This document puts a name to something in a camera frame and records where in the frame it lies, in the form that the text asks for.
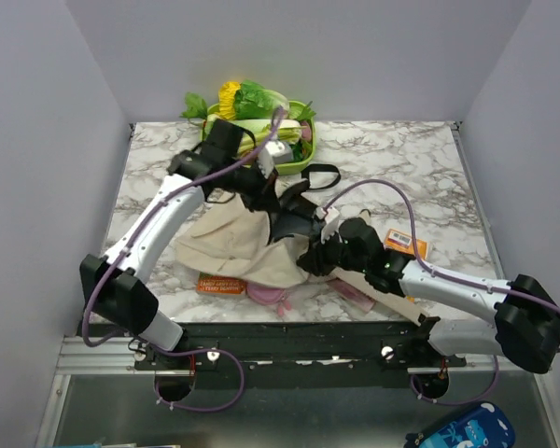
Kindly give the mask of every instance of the white wall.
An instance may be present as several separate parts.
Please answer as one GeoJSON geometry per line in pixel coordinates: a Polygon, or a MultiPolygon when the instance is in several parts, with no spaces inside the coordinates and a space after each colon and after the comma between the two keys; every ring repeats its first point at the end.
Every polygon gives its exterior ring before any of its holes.
{"type": "MultiPolygon", "coordinates": [[[[507,276],[560,305],[560,0],[533,0],[462,137],[507,276]]],[[[560,355],[553,375],[560,398],[560,355]]]]}
{"type": "Polygon", "coordinates": [[[325,119],[462,119],[529,0],[67,0],[122,109],[251,77],[325,119]]]}
{"type": "Polygon", "coordinates": [[[0,446],[32,446],[128,125],[61,0],[0,0],[0,446]]]}

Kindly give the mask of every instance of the bag strap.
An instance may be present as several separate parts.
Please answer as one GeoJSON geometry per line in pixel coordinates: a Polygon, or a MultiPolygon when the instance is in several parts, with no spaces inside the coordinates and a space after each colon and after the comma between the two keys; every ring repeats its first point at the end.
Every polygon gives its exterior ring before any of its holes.
{"type": "Polygon", "coordinates": [[[331,165],[329,163],[311,163],[309,166],[307,166],[307,168],[301,171],[301,177],[309,181],[309,188],[307,189],[307,191],[331,189],[332,187],[338,185],[340,179],[342,178],[338,167],[336,165],[331,165]],[[335,173],[336,177],[329,184],[323,187],[312,188],[311,179],[309,178],[311,173],[335,173]]]}

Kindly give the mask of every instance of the green basket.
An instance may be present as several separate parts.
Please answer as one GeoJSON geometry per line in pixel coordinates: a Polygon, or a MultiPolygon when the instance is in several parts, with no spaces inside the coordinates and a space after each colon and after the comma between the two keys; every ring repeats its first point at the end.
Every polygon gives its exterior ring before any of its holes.
{"type": "MultiPolygon", "coordinates": [[[[305,105],[304,103],[301,103],[300,101],[290,101],[291,105],[305,105]]],[[[219,105],[215,104],[215,105],[210,105],[207,109],[207,115],[210,114],[216,114],[219,111],[219,105]]],[[[279,165],[276,165],[276,169],[278,170],[278,174],[280,175],[296,175],[298,173],[300,173],[302,170],[304,170],[307,165],[311,162],[311,160],[313,159],[314,155],[315,155],[315,147],[316,147],[316,138],[315,138],[315,124],[314,121],[312,119],[308,119],[307,122],[309,123],[309,126],[311,127],[311,154],[309,154],[309,156],[307,156],[307,159],[304,159],[302,161],[294,161],[292,163],[281,163],[279,165]]],[[[202,140],[205,138],[204,132],[202,130],[202,140]]]]}

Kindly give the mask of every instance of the dark gray floor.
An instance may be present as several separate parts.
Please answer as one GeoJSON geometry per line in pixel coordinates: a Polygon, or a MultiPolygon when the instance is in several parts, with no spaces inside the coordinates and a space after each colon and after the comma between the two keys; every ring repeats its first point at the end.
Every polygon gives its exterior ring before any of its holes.
{"type": "MultiPolygon", "coordinates": [[[[490,373],[460,373],[449,399],[481,391],[490,373]]],[[[77,377],[69,389],[56,444],[136,442],[183,448],[402,447],[404,435],[451,411],[417,401],[406,389],[380,387],[247,390],[215,414],[156,406],[147,376],[77,377]]],[[[230,391],[196,391],[188,404],[219,404],[230,391]]],[[[503,372],[490,398],[511,420],[519,448],[554,447],[532,375],[503,372]]]]}

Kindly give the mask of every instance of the marble table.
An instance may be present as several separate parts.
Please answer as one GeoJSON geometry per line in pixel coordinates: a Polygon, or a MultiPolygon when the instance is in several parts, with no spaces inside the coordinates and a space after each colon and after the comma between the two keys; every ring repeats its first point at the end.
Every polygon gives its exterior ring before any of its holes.
{"type": "MultiPolygon", "coordinates": [[[[462,273],[496,276],[447,123],[327,121],[318,122],[316,128],[315,161],[337,165],[343,180],[334,189],[307,193],[310,200],[322,203],[348,185],[369,177],[393,181],[404,189],[413,203],[419,237],[432,243],[429,261],[462,273]]],[[[106,246],[122,237],[151,201],[174,154],[193,147],[198,139],[198,128],[186,122],[137,124],[106,246]]],[[[291,180],[283,177],[283,182],[291,180]]],[[[179,233],[208,206],[211,205],[205,205],[194,214],[179,233]]],[[[379,185],[356,189],[337,206],[347,217],[363,208],[370,209],[372,224],[382,238],[390,228],[409,229],[407,211],[398,195],[379,185]]],[[[258,305],[249,298],[200,296],[195,292],[197,275],[175,260],[173,240],[163,251],[147,285],[159,298],[161,310],[178,322],[402,319],[379,303],[363,314],[325,284],[292,288],[288,292],[292,309],[280,316],[275,307],[258,305]]],[[[416,303],[430,315],[469,317],[431,301],[417,300],[416,303]]]]}

